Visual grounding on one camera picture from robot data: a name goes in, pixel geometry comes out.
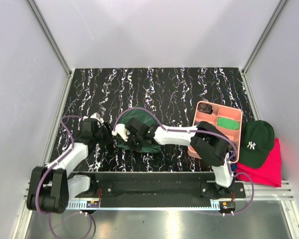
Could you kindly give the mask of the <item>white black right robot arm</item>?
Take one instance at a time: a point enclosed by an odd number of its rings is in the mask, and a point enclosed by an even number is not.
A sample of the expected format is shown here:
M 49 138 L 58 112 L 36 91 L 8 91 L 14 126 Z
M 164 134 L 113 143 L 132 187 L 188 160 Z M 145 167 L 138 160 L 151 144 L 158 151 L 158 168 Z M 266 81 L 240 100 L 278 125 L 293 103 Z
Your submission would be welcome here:
M 233 173 L 230 169 L 229 147 L 234 153 L 236 145 L 214 125 L 201 121 L 188 127 L 166 126 L 154 123 L 150 126 L 136 118 L 126 124 L 116 126 L 116 131 L 129 148 L 141 151 L 148 145 L 182 145 L 192 148 L 199 159 L 212 167 L 215 175 L 216 191 L 221 197 L 228 197 L 234 192 Z

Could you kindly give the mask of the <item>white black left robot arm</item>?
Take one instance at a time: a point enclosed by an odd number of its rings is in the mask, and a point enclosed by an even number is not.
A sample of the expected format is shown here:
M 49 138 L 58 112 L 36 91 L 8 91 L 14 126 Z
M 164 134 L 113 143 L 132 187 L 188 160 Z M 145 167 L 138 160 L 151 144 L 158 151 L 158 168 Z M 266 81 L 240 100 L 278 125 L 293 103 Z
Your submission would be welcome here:
M 97 193 L 98 185 L 90 177 L 68 177 L 81 161 L 92 154 L 97 144 L 113 142 L 112 128 L 95 113 L 89 118 L 82 118 L 78 136 L 70 136 L 70 139 L 71 145 L 57 159 L 33 169 L 26 199 L 29 210 L 62 214 L 69 200 L 78 194 L 93 197 Z

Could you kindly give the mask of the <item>dark green cloth napkin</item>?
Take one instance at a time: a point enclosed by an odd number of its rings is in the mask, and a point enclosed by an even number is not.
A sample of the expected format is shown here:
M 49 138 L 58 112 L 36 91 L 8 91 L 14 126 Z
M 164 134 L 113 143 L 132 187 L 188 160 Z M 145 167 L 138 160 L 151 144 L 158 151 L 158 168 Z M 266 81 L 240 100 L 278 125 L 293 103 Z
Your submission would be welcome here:
M 117 147 L 140 153 L 159 153 L 160 145 L 153 139 L 157 127 L 158 120 L 149 111 L 141 107 L 130 108 L 115 123 L 115 132 L 123 133 L 117 134 Z

